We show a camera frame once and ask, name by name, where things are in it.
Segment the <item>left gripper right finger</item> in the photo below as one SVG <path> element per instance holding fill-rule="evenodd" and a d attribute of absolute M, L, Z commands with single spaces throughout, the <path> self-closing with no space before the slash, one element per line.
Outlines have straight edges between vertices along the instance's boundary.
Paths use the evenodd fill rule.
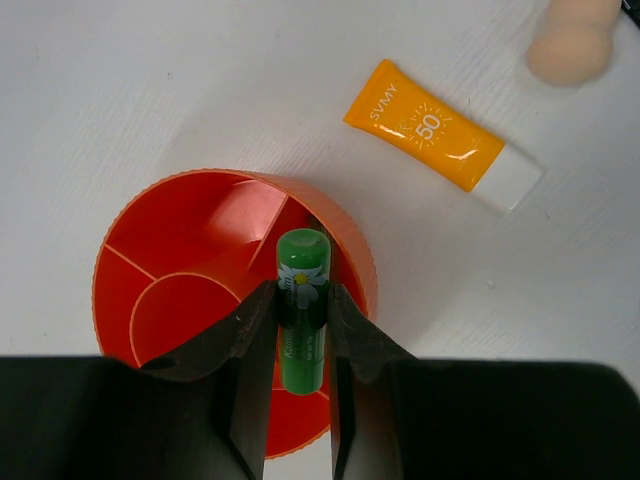
<path fill-rule="evenodd" d="M 327 335 L 332 477 L 402 479 L 394 368 L 413 356 L 341 284 L 330 287 Z"/>

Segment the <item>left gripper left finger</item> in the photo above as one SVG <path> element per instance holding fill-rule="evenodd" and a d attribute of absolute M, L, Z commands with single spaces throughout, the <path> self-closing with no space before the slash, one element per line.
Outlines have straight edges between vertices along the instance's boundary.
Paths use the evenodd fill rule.
<path fill-rule="evenodd" d="M 152 404 L 137 455 L 142 479 L 260 479 L 277 337 L 275 284 L 145 362 Z"/>

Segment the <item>green lip balm stick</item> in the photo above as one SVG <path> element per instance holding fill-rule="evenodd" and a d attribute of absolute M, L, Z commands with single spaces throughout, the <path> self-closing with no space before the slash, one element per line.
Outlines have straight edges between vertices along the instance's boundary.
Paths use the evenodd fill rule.
<path fill-rule="evenodd" d="M 324 382 L 331 244 L 319 230 L 291 230 L 277 242 L 280 380 L 306 396 Z"/>

